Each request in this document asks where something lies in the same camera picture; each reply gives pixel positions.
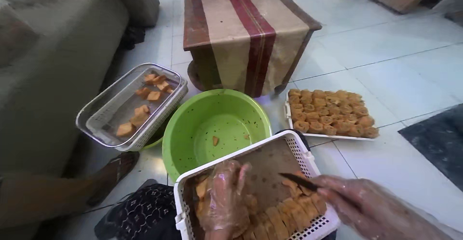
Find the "foot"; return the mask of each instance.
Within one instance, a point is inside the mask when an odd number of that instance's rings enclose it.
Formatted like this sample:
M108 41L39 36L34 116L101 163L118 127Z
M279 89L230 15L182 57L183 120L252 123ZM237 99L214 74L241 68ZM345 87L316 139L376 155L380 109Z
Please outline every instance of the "foot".
M138 152L125 152L113 158L104 166L94 179L97 180L98 189L87 201L89 206L95 206L101 203L109 195L111 190L121 181L136 165Z

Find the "sandal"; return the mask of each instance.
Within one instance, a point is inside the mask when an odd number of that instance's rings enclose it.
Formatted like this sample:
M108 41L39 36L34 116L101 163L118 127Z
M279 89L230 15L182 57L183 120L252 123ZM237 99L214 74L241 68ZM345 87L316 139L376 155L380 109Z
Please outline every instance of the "sandal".
M92 197L87 201L87 205L90 207L96 206L103 202L106 197L111 193L111 191L117 186L119 181L121 181L127 174L130 173L130 171L135 167L138 158L140 157L140 154L138 152L124 152L120 154L119 156L111 159L107 166L112 164L112 163L117 163L117 170L116 170L116 181L115 183L103 183L101 187L94 193ZM125 172L122 171L122 161L125 158L130 158L130 165L127 167L127 170Z

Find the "wire mesh basket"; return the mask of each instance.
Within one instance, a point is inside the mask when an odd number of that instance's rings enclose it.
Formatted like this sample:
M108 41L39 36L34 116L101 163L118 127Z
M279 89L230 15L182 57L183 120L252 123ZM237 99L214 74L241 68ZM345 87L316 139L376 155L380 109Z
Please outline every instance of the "wire mesh basket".
M135 94L137 89L148 87L152 91L160 91L156 86L145 84L144 76L148 74L165 75L166 82L174 91L171 94L163 93L158 101L143 100ZM77 115L76 125L106 147L119 151L137 151L144 146L187 92L187 81L178 73L154 63L144 63L123 75L84 106ZM127 123L133 116L134 109L142 105L147 105L150 109L149 118L131 137L116 136L119 125Z

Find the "gloved hand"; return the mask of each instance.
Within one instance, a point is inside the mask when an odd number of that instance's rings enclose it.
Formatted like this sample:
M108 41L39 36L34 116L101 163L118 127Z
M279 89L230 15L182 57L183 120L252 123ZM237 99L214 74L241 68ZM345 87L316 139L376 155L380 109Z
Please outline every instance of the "gloved hand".
M321 175L312 182L321 186L317 192L332 204L342 222L367 239L451 239L371 180Z
M215 166L208 178L204 206L196 214L206 232L229 229L235 235L246 230L250 221L242 193L250 169L250 164L241 166L236 160Z

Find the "black mat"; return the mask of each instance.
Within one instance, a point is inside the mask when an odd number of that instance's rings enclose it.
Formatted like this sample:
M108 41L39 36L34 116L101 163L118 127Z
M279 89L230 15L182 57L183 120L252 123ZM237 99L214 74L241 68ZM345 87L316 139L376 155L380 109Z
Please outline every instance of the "black mat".
M463 104L399 133L463 191Z

